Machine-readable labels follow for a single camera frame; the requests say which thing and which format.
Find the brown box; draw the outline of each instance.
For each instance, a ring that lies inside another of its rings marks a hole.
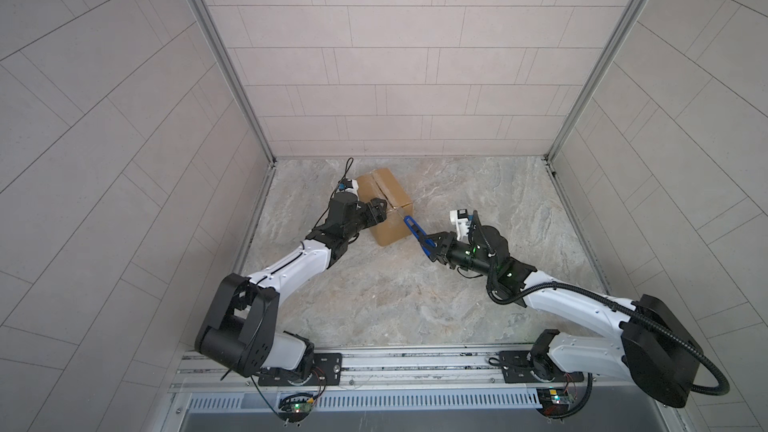
[[[388,168],[378,168],[357,178],[357,195],[363,202],[374,197],[387,201],[386,220],[370,228],[376,243],[384,246],[411,235],[402,220],[413,215],[413,201]]]

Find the marble floor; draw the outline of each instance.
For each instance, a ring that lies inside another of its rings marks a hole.
[[[344,162],[278,162],[244,274],[287,254],[308,233]],[[349,177],[379,167],[398,178],[428,234],[452,229],[450,210],[476,208],[483,224],[507,238],[512,256],[602,290],[541,158],[361,158]],[[532,342],[545,328],[592,335],[547,312],[491,302],[484,278],[430,262],[413,237],[379,247],[368,231],[285,301],[277,325],[319,347]]]

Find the beige wall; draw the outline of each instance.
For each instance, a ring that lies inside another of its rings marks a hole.
[[[538,155],[628,0],[206,0],[278,156]]]
[[[138,431],[265,168],[186,0],[0,0],[0,429]]]
[[[730,375],[691,395],[699,430],[768,430],[767,64],[768,0],[650,0],[554,160],[613,292]]]

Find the tiled wall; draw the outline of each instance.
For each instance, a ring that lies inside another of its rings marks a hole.
[[[538,155],[628,0],[206,0],[278,156]]]
[[[139,430],[265,167],[186,0],[0,0],[0,429]]]
[[[554,160],[614,293],[664,300],[730,376],[691,395],[699,431],[768,430],[766,114],[768,0],[650,0]]]

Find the blue handle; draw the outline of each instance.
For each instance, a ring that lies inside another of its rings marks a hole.
[[[413,234],[413,236],[416,237],[416,240],[418,240],[419,244],[422,242],[422,238],[424,238],[423,239],[424,242],[435,247],[435,241],[433,241],[430,238],[425,238],[427,234],[424,232],[424,229],[422,229],[418,225],[418,223],[415,220],[413,220],[413,217],[405,216],[402,218],[402,221],[406,223],[406,226],[408,226],[408,228],[411,230],[411,234]],[[422,245],[422,250],[427,255],[427,257],[429,257],[429,250],[427,249],[427,247]]]

